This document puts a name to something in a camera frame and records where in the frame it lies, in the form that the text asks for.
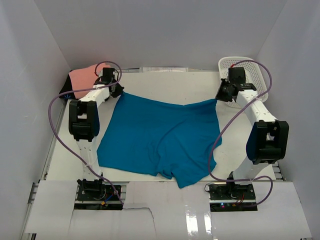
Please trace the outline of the blue t shirt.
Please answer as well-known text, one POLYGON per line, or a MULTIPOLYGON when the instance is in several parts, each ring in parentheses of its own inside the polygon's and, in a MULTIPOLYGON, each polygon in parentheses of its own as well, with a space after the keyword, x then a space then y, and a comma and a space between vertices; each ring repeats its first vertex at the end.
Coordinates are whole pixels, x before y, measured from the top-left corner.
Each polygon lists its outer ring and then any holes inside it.
POLYGON ((222 143, 216 105, 215 99, 179 105, 123 93, 97 149, 98 164, 193 185, 217 164, 211 152, 222 143))

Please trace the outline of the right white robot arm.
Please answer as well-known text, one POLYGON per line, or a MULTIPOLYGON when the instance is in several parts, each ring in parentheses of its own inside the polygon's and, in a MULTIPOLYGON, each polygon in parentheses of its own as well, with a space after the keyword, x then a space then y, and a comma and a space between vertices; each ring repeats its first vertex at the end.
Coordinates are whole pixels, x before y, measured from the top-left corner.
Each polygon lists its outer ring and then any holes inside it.
POLYGON ((235 101, 252 125, 240 166, 232 171, 226 183, 226 195, 236 200, 250 192, 252 181, 267 166, 285 157, 289 124, 278 120, 260 100, 253 83, 246 82, 243 67, 232 65, 227 78, 221 80, 216 99, 223 102, 235 101))

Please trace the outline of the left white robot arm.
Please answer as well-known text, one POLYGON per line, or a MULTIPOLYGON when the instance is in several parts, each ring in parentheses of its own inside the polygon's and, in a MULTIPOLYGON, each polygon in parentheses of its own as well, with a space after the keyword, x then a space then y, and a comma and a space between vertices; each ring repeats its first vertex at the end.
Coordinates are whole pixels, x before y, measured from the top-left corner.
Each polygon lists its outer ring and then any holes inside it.
POLYGON ((93 84, 93 89, 78 100, 69 103, 68 130, 79 148, 83 179, 78 180, 82 192, 94 200, 102 200, 106 195, 103 173, 98 163, 97 136, 100 132, 99 106, 108 98, 121 95, 119 84, 122 71, 104 67, 93 84))

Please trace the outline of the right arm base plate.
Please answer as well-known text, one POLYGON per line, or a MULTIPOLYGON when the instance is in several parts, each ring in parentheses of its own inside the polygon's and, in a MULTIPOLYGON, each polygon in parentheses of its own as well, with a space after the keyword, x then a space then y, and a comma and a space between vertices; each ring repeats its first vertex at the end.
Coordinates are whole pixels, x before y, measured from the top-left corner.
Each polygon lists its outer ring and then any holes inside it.
POLYGON ((215 212, 254 212, 258 210, 252 184, 239 185, 233 182, 207 183, 204 191, 209 195, 209 206, 215 212))

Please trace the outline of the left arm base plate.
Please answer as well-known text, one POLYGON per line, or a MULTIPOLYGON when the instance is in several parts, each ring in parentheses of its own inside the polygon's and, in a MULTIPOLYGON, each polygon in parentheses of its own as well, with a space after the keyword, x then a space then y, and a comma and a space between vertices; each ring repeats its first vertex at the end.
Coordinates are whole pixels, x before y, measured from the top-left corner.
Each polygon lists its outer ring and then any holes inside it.
POLYGON ((117 194, 121 196, 122 186, 118 184, 114 188, 102 179, 78 179, 74 209, 121 211, 123 205, 117 194))

